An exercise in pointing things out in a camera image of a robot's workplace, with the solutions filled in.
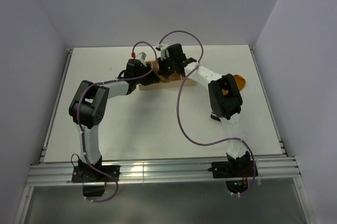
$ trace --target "cable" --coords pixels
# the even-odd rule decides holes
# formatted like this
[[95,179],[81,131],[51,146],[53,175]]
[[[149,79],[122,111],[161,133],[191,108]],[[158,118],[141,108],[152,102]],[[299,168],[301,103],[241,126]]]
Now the cable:
[[[142,76],[139,76],[139,77],[134,77],[134,78],[124,78],[124,79],[112,79],[112,80],[109,80],[109,81],[104,82],[104,84],[110,84],[110,83],[119,82],[119,81],[129,81],[129,80],[140,79],[140,78],[146,77],[147,75],[149,75],[149,74],[155,69],[155,67],[156,67],[156,65],[157,65],[157,52],[156,52],[156,50],[155,50],[155,49],[152,47],[152,45],[149,44],[148,42],[140,41],[140,42],[136,43],[136,44],[133,46],[133,48],[132,48],[132,53],[134,53],[134,49],[135,49],[135,47],[136,47],[138,44],[146,44],[146,45],[148,45],[148,46],[153,50],[154,56],[155,56],[155,64],[153,65],[152,69],[151,69],[150,71],[148,71],[146,74],[144,74],[144,75],[142,75]],[[78,107],[77,107],[77,111],[76,111],[76,119],[77,119],[78,126],[79,126],[80,129],[81,129],[81,139],[82,139],[83,154],[84,154],[84,158],[85,158],[86,163],[87,163],[87,164],[89,165],[89,167],[92,168],[94,171],[96,171],[96,172],[98,172],[98,173],[100,173],[100,174],[102,174],[102,175],[104,175],[104,176],[106,176],[106,177],[111,178],[112,181],[114,181],[115,184],[116,184],[116,190],[115,190],[115,192],[114,192],[111,196],[109,196],[109,197],[107,197],[107,198],[105,198],[105,199],[87,199],[87,200],[89,200],[89,201],[91,201],[91,202],[96,202],[96,203],[99,203],[99,202],[105,202],[105,201],[108,201],[108,200],[112,199],[113,197],[115,197],[115,195],[116,195],[116,193],[118,192],[118,189],[119,189],[118,181],[117,181],[113,176],[111,176],[111,175],[109,175],[109,174],[107,174],[107,173],[105,173],[105,172],[103,172],[103,171],[101,171],[101,170],[95,168],[95,167],[90,163],[90,160],[88,159],[88,156],[86,155],[85,130],[84,130],[83,125],[81,124],[81,120],[80,120],[80,107],[81,107],[81,104],[82,104],[82,102],[83,102],[83,100],[84,100],[84,97],[85,97],[86,93],[87,93],[92,87],[94,87],[94,86],[99,86],[99,85],[102,85],[102,84],[103,84],[102,82],[93,83],[93,84],[89,85],[89,86],[83,91],[83,93],[82,93],[82,95],[81,95],[81,98],[80,98],[80,100],[79,100],[79,102],[78,102]]]
[[255,164],[255,158],[254,158],[254,155],[253,155],[253,152],[252,150],[250,149],[250,147],[248,146],[248,144],[241,138],[239,137],[229,137],[229,138],[225,138],[225,139],[222,139],[222,140],[218,140],[218,141],[215,141],[215,142],[210,142],[208,144],[202,144],[200,142],[197,142],[197,141],[194,141],[193,139],[191,139],[187,133],[185,132],[183,126],[182,126],[182,123],[181,123],[181,120],[180,120],[180,112],[179,112],[179,105],[180,105],[180,96],[181,96],[181,93],[182,93],[182,90],[183,90],[183,87],[184,87],[184,84],[186,82],[186,80],[189,78],[189,76],[194,73],[198,68],[199,68],[199,63],[201,61],[201,59],[203,58],[204,56],[204,47],[202,46],[202,43],[200,42],[200,40],[193,34],[191,34],[190,32],[187,32],[187,31],[184,31],[184,30],[174,30],[174,31],[171,31],[169,33],[167,33],[160,41],[159,41],[159,44],[161,44],[163,42],[163,40],[165,38],[167,38],[170,34],[173,34],[173,33],[185,33],[185,34],[188,34],[190,36],[192,36],[195,40],[197,40],[197,42],[199,43],[200,45],[200,48],[201,48],[201,55],[198,59],[198,65],[193,69],[191,70],[190,73],[188,73],[186,75],[186,77],[183,79],[181,85],[180,85],[180,88],[179,88],[179,92],[178,92],[178,98],[177,98],[177,105],[176,105],[176,113],[177,113],[177,120],[178,120],[178,125],[179,125],[179,128],[181,130],[181,132],[183,133],[183,135],[185,136],[185,138],[190,141],[191,143],[193,144],[196,144],[198,146],[211,146],[211,145],[215,145],[215,144],[219,144],[221,142],[225,142],[225,141],[229,141],[229,140],[238,140],[238,141],[241,141],[245,146],[246,148],[248,149],[248,151],[250,152],[251,156],[252,156],[252,161],[253,161],[253,168],[254,168],[254,174],[253,174],[253,179],[252,179],[252,183],[251,183],[251,186],[249,186],[247,188],[247,190],[245,192],[243,192],[242,194],[240,195],[244,195],[246,194],[252,187],[254,181],[255,181],[255,173],[256,173],[256,164]]
[[73,163],[73,157],[74,156],[77,156],[77,161],[80,159],[80,157],[78,156],[78,154],[72,154],[72,157],[71,157],[71,159],[70,159],[70,162],[72,163],[72,165],[74,166],[74,169],[76,169],[76,167],[75,167],[75,165],[74,165],[74,163]]

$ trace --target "black mounting bracket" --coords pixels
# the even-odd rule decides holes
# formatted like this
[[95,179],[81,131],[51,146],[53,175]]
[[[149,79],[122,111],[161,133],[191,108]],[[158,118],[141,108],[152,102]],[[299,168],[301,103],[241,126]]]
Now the black mounting bracket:
[[[247,172],[248,177],[254,176],[254,165],[253,161],[250,161],[245,168],[230,171],[229,161],[212,162],[212,167],[208,169],[213,173],[213,178],[242,178],[242,175]],[[255,170],[255,176],[258,176],[257,169]]]
[[[120,166],[119,165],[101,165],[102,160],[100,159],[99,170],[109,174],[117,181],[120,177]],[[109,177],[104,177],[101,174],[93,173],[88,170],[83,162],[79,160],[79,166],[75,166],[73,170],[72,183],[86,183],[86,182],[114,182]],[[84,197],[101,197],[105,191],[105,186],[85,186],[82,188]]]

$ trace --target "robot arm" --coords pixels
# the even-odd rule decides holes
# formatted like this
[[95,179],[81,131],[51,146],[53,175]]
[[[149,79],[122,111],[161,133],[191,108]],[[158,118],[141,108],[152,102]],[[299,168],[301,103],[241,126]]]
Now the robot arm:
[[[159,64],[159,75],[168,77],[173,73],[178,73],[182,76],[186,76],[198,66],[198,69],[190,74],[189,78],[208,89],[213,112],[221,119],[222,123],[231,122],[233,118],[237,121],[237,115],[241,111],[242,98],[233,75],[227,74],[223,76],[217,74],[200,66],[195,59],[187,59],[180,44],[171,46],[162,44],[156,49],[161,51],[161,57],[157,60]],[[135,78],[150,71],[150,66],[145,64],[145,57],[145,53],[140,53],[135,58],[129,59],[126,69],[121,72],[119,78]],[[87,92],[85,100],[81,104],[80,118],[85,129],[86,156],[95,168],[99,168],[102,165],[102,156],[98,146],[98,125],[103,119],[107,100],[116,96],[130,94],[136,89],[138,84],[150,85],[152,83],[158,83],[159,81],[159,77],[155,73],[151,73],[145,78],[137,80],[120,80],[107,85],[94,86]],[[82,81],[70,105],[69,114],[73,117],[73,121],[76,124],[76,112],[80,97],[84,90],[91,84],[89,81]],[[228,94],[224,95],[223,90],[227,90]],[[81,136],[80,143],[81,156],[78,166],[90,174],[94,180],[95,176],[99,176],[99,174],[94,172],[86,163]],[[240,159],[246,152],[246,147],[239,141],[229,142],[227,145],[227,155],[230,154],[233,160]]]

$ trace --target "cardboard box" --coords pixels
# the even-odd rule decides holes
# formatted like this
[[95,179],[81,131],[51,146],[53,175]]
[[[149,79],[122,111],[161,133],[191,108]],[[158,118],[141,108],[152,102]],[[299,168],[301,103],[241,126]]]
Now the cardboard box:
[[[155,61],[149,61],[149,62],[146,62],[146,63],[149,64],[151,67],[153,67],[153,64],[155,63]],[[154,89],[180,87],[182,81],[185,79],[185,77],[183,77],[183,76],[181,76],[177,73],[172,74],[168,78],[164,78],[163,76],[158,75],[158,71],[159,71],[159,65],[158,64],[153,71],[160,78],[161,82],[151,84],[151,85],[148,85],[148,86],[138,85],[139,90],[146,91],[146,90],[154,90]],[[195,85],[196,85],[196,82],[192,79],[186,80],[186,82],[184,84],[184,86],[195,86]]]

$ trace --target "orange object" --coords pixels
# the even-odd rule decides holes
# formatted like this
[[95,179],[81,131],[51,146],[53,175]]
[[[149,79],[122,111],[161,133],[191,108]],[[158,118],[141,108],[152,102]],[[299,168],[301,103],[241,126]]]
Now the orange object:
[[[246,85],[246,80],[244,79],[244,77],[240,76],[240,75],[234,75],[234,79],[235,82],[237,84],[237,87],[239,88],[239,91],[241,91],[244,86]],[[223,95],[228,94],[227,90],[222,90]]]

